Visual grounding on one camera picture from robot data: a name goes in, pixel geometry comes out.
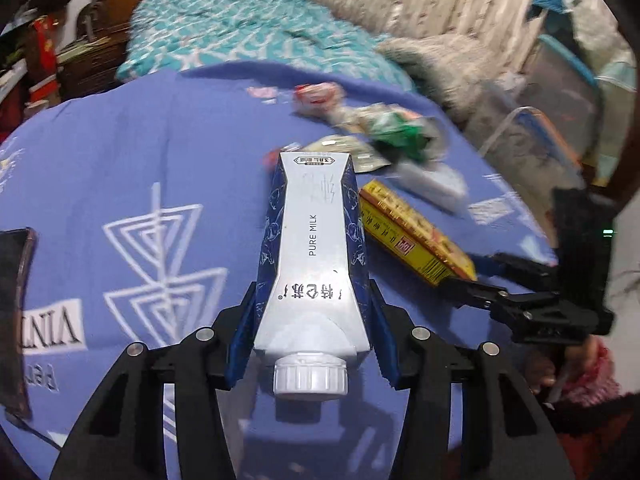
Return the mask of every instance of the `plastic wrapper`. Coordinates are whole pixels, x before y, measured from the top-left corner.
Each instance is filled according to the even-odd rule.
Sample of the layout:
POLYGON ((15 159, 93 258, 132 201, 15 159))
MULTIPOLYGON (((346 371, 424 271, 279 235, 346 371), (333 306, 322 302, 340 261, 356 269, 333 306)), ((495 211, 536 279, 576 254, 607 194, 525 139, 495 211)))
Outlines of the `plastic wrapper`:
POLYGON ((366 142, 357 137, 330 135, 305 146, 304 152, 351 153, 356 173, 375 171, 390 163, 366 142))
POLYGON ((335 128, 342 128, 350 134, 362 134, 363 130, 358 124, 357 110, 351 106, 337 106, 326 115, 326 119, 335 128))
POLYGON ((465 210, 468 188, 465 178, 442 162, 420 166, 408 160, 396 164, 390 178, 399 187, 454 214, 465 210))
POLYGON ((438 120, 399 105, 376 103, 354 108, 349 119, 362 133, 401 149, 411 160, 441 160, 447 153, 449 140, 438 120))
POLYGON ((293 92, 296 112, 306 117, 328 118, 342 106, 344 89, 338 83, 326 82, 317 85, 298 85, 293 92))
POLYGON ((273 170, 278 163, 278 157, 282 152, 299 152, 300 148, 302 148, 302 144, 299 142, 292 142, 291 144, 287 144, 281 148, 277 148, 276 150, 271 150, 267 153, 262 162, 268 168, 268 170, 273 170))

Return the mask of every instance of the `phone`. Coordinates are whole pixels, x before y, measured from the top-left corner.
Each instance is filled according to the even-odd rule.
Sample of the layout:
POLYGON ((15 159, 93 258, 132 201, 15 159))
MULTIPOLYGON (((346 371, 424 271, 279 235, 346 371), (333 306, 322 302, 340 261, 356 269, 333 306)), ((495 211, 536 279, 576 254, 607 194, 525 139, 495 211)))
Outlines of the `phone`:
POLYGON ((31 418, 22 359, 22 302, 36 244, 31 228, 0 232, 0 404, 31 418))

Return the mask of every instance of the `cable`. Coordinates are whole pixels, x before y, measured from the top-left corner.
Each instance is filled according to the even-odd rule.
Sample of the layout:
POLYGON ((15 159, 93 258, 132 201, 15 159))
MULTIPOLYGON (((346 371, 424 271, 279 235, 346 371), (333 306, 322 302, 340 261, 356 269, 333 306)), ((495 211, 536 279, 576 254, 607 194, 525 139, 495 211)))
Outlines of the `cable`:
POLYGON ((15 415, 4 409, 4 418, 12 425, 18 428, 19 430, 26 431, 27 433, 31 433, 34 436, 37 436, 43 442, 46 442, 51 447, 56 448, 58 451, 62 449, 58 444, 56 444, 53 440, 51 440, 48 436, 43 435, 37 430, 34 430, 31 426, 29 426, 26 422, 24 422, 19 416, 15 415))

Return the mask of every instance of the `wooden furniture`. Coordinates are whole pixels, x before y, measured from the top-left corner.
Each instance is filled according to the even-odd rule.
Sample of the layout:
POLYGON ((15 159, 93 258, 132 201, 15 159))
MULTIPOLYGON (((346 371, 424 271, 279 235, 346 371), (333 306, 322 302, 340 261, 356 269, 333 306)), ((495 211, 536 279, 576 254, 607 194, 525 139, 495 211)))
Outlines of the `wooden furniture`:
POLYGON ((141 1, 93 0, 81 11, 76 23, 77 39, 84 36, 89 17, 95 37, 108 41, 61 64, 63 100, 104 92, 120 84, 114 76, 126 59, 129 20, 141 1))

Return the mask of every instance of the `yellow food box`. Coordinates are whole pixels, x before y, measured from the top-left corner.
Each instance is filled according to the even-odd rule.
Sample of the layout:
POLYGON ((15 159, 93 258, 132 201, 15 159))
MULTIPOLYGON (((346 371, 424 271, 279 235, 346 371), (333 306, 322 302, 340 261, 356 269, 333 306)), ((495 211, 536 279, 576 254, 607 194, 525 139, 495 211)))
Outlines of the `yellow food box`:
POLYGON ((424 216, 377 180, 360 190, 364 229, 431 285, 447 276, 475 281, 469 257, 424 216))

